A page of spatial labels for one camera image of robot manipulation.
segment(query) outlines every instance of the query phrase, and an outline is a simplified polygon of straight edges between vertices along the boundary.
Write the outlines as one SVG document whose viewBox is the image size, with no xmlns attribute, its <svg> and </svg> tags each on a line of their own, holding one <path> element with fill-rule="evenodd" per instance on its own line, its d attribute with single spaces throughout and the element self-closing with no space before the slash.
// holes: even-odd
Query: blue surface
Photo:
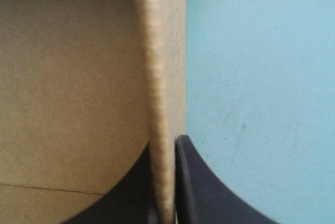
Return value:
<svg viewBox="0 0 335 224">
<path fill-rule="evenodd" d="M 335 0 L 187 0 L 187 134 L 274 220 L 335 223 Z"/>
</svg>

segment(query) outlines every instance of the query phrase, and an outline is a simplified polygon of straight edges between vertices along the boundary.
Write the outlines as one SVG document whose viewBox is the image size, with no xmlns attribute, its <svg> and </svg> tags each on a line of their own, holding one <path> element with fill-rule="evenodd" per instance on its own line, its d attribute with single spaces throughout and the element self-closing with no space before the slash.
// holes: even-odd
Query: black curved edge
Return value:
<svg viewBox="0 0 335 224">
<path fill-rule="evenodd" d="M 63 224 L 79 223 L 159 224 L 148 147 L 115 187 Z"/>
<path fill-rule="evenodd" d="M 217 178 L 189 136 L 176 141 L 176 209 L 179 224 L 276 224 Z"/>
</svg>

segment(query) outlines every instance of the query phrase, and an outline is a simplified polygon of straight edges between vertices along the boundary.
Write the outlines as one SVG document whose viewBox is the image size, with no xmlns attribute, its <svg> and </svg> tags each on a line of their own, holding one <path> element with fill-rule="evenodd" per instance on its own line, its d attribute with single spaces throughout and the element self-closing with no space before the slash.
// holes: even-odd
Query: brown cardboard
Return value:
<svg viewBox="0 0 335 224">
<path fill-rule="evenodd" d="M 137 0 L 150 112 L 150 155 L 158 209 L 174 219 L 174 139 L 184 133 L 185 0 Z"/>
<path fill-rule="evenodd" d="M 0 185 L 0 224 L 57 224 L 99 195 Z"/>
<path fill-rule="evenodd" d="M 62 190 L 104 194 L 140 155 L 137 28 L 133 0 L 0 0 L 2 223 L 70 217 L 100 195 Z"/>
</svg>

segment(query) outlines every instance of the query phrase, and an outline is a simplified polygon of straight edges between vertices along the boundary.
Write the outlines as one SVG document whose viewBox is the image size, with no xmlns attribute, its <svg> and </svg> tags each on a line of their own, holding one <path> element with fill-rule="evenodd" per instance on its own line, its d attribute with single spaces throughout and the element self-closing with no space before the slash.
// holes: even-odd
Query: corrugated cardboard edge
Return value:
<svg viewBox="0 0 335 224">
<path fill-rule="evenodd" d="M 184 132 L 185 0 L 136 0 L 146 56 L 150 155 L 163 224 L 174 220 L 174 139 Z"/>
</svg>

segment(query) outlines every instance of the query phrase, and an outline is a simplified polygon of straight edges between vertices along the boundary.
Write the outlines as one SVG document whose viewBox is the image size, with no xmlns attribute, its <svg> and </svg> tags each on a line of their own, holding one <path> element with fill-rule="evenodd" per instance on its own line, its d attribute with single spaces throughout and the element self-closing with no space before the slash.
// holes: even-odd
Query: cardboard surface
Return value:
<svg viewBox="0 0 335 224">
<path fill-rule="evenodd" d="M 128 172 L 148 140 L 136 21 L 133 0 L 0 0 L 0 184 L 104 194 Z M 99 197 L 43 191 L 34 207 L 4 187 L 1 214 L 25 223 Z"/>
<path fill-rule="evenodd" d="M 57 224 L 98 195 L 0 185 L 0 224 Z"/>
<path fill-rule="evenodd" d="M 184 133 L 185 0 L 137 0 L 150 108 L 150 155 L 160 216 L 174 219 L 174 140 Z"/>
</svg>

